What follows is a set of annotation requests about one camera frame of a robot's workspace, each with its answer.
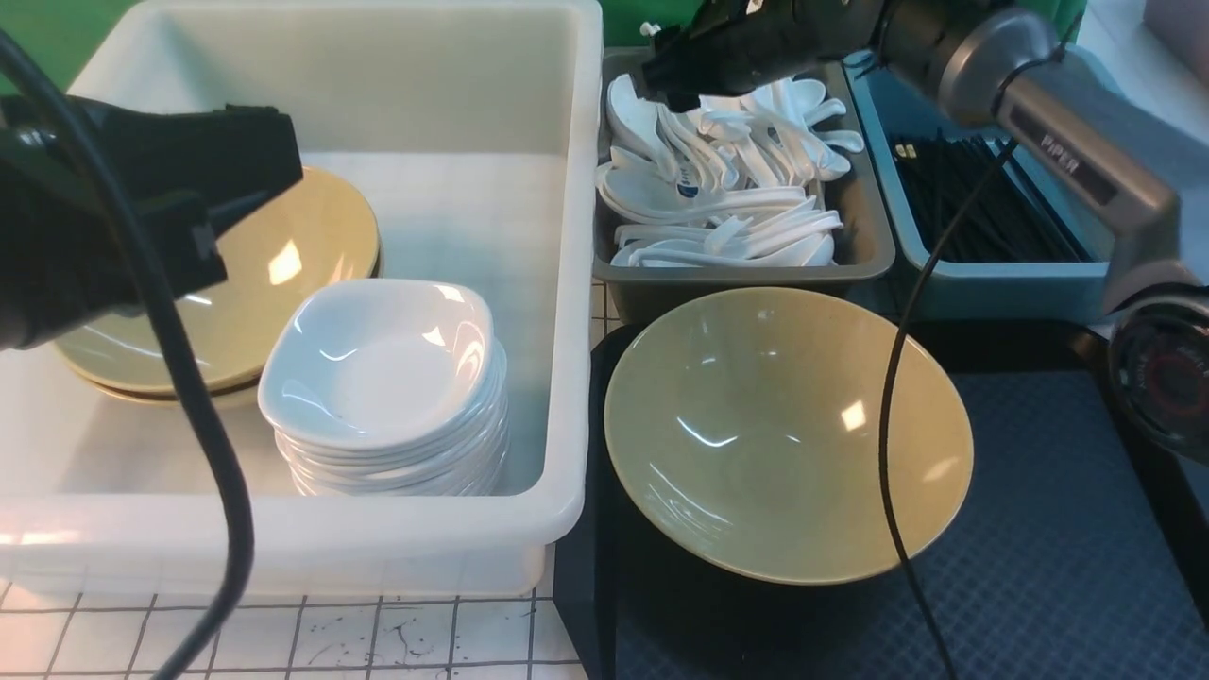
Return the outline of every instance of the blue plastic tray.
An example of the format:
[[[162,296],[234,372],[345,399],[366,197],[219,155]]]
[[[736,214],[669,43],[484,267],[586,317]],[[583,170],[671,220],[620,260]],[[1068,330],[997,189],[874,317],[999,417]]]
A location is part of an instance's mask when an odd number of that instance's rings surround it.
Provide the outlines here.
[[[1087,51],[1071,47],[1066,57],[1116,91],[1112,77]],[[861,69],[848,69],[852,102],[868,139],[868,154],[881,184],[881,194],[897,236],[899,266],[910,276],[924,267],[929,252],[920,241],[895,168],[889,139],[897,136],[935,137],[937,129],[947,138],[983,136],[1003,138],[1002,131],[970,131],[945,119],[937,108],[899,82],[887,71],[877,71],[857,80]],[[1059,185],[1028,151],[1020,149],[1017,160],[1034,184],[1066,223],[1071,234],[1089,253],[1107,260],[1112,237],[1107,229]],[[1100,294],[1107,263],[1070,264],[965,264],[941,261],[925,288],[916,313],[920,318],[1016,318],[1093,322],[1103,316]]]

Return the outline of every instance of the plastic bin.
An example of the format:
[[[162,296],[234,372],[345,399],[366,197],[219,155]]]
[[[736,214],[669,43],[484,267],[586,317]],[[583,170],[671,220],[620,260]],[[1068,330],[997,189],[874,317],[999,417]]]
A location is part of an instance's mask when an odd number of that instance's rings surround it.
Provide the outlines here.
[[[603,90],[608,83],[643,58],[643,50],[611,48],[604,51]],[[844,70],[832,64],[814,74],[827,85],[827,92],[848,104],[840,119],[827,121],[823,127],[860,129],[852,100],[844,79]],[[609,131],[601,116],[598,152],[601,162],[608,160]],[[855,284],[878,278],[890,270],[895,260],[895,242],[886,218],[878,180],[867,154],[850,155],[852,171],[837,181],[826,184],[823,198],[828,208],[838,209],[845,229],[835,242],[837,266],[829,267],[769,267],[769,269],[644,269],[618,267],[609,264],[617,254],[613,232],[621,224],[603,201],[596,201],[596,260],[592,273],[609,287],[621,321],[649,323],[675,307],[710,293],[748,286],[785,286],[843,296]]]
[[[1066,57],[1113,87],[1111,76],[1094,56],[1071,47]],[[858,69],[849,69],[852,99],[864,127],[868,154],[878,171],[881,194],[901,247],[899,267],[906,288],[927,261],[929,252],[895,168],[889,138],[895,136],[933,137],[937,129],[948,138],[985,136],[1002,138],[999,129],[970,131],[945,119],[931,103],[889,71],[875,71],[855,80]],[[1030,179],[1063,218],[1071,235],[1093,255],[1106,260],[1112,236],[1065,186],[1060,185],[1024,149],[1016,159]],[[1103,316],[1100,298],[1107,263],[1023,263],[1023,264],[937,264],[916,307],[920,318],[1046,318],[1089,323]]]
[[[600,60],[592,0],[157,0],[76,80],[144,111],[290,114],[303,161],[374,207],[384,276],[478,290],[508,348],[493,496],[302,497],[256,407],[224,411],[253,492],[250,593],[501,597],[540,578],[584,497]],[[0,577],[216,587],[226,529],[179,410],[102,396],[44,346],[0,355]]]

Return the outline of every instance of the chopsticks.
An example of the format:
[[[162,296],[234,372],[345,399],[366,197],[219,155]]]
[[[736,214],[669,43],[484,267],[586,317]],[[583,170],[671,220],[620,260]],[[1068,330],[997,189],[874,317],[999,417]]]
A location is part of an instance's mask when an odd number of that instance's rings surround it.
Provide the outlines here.
[[[907,201],[924,247],[931,250],[939,230],[991,166],[994,142],[980,137],[891,139]],[[966,226],[942,253],[953,263],[1095,261],[1016,159],[990,179]]]

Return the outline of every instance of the green backdrop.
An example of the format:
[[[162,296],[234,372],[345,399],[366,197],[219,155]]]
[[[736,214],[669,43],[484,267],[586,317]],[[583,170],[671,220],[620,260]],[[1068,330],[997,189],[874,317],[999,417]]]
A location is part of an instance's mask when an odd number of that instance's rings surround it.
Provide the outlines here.
[[[71,82],[122,13],[138,0],[0,0],[0,28],[13,35],[60,86]],[[604,44],[640,45],[642,22],[687,21],[699,0],[601,0]],[[1063,33],[1087,0],[1020,0]],[[11,87],[0,79],[0,93]]]

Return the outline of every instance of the stack of white dishes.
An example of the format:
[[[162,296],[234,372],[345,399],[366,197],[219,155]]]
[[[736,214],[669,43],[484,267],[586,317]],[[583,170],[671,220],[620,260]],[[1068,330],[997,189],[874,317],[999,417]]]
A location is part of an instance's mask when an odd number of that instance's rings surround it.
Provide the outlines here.
[[[507,378],[473,290],[349,281],[297,310],[259,402],[303,495],[476,496],[508,454]]]

